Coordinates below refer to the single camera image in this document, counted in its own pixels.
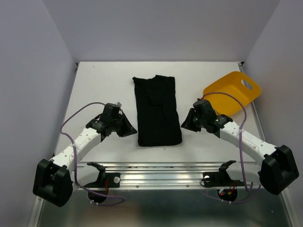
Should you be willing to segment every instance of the metal floor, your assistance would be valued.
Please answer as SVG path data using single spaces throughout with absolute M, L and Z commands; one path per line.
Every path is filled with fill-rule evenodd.
M 239 189 L 238 200 L 247 194 Z M 287 227 L 281 195 L 260 190 L 244 204 L 226 204 L 204 196 L 216 190 L 112 191 L 126 202 L 114 207 L 91 205 L 87 193 L 74 192 L 61 208 L 44 201 L 39 227 Z

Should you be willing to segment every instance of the black cloth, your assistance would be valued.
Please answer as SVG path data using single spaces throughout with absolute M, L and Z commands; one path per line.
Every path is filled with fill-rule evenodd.
M 156 75 L 133 78 L 141 147 L 171 146 L 182 142 L 176 104 L 175 78 Z

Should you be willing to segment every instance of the white table surface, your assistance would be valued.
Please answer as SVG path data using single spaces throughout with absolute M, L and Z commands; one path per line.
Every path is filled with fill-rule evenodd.
M 81 62 L 71 93 L 66 117 L 91 102 L 122 104 L 131 124 L 137 129 L 137 110 L 132 77 L 153 78 L 156 74 L 176 79 L 177 112 L 180 125 L 189 109 L 205 87 L 222 76 L 239 71 L 236 62 Z M 75 116 L 63 129 L 76 138 L 92 118 L 101 113 L 103 106 L 94 105 Z M 259 137 L 250 105 L 244 129 Z M 240 125 L 243 112 L 233 116 Z M 182 130 L 183 142 L 170 147 L 139 147 L 137 134 L 119 138 L 116 133 L 93 148 L 82 161 L 95 162 L 226 162 L 239 160 L 239 149 L 216 136 Z M 60 136 L 56 153 L 69 145 Z M 253 161 L 244 154 L 244 160 Z

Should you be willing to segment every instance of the yellow plastic tray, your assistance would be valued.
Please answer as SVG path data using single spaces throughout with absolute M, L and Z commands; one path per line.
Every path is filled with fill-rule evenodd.
M 204 89 L 203 95 L 212 92 L 225 92 L 237 98 L 244 106 L 251 103 L 261 94 L 261 88 L 251 78 L 242 72 L 231 72 Z M 238 112 L 241 106 L 232 98 L 213 94 L 205 96 L 214 110 L 219 114 L 231 116 Z

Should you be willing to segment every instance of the gray wall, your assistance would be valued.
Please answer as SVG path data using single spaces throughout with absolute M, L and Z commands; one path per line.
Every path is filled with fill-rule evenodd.
M 281 0 L 245 63 L 245 72 L 262 88 L 256 100 L 267 140 L 286 144 L 303 174 L 303 1 Z M 303 218 L 302 176 L 291 186 Z
M 242 61 L 279 0 L 44 0 L 77 61 Z
M 0 2 L 0 226 L 27 226 L 36 165 L 50 158 L 75 64 L 41 0 Z

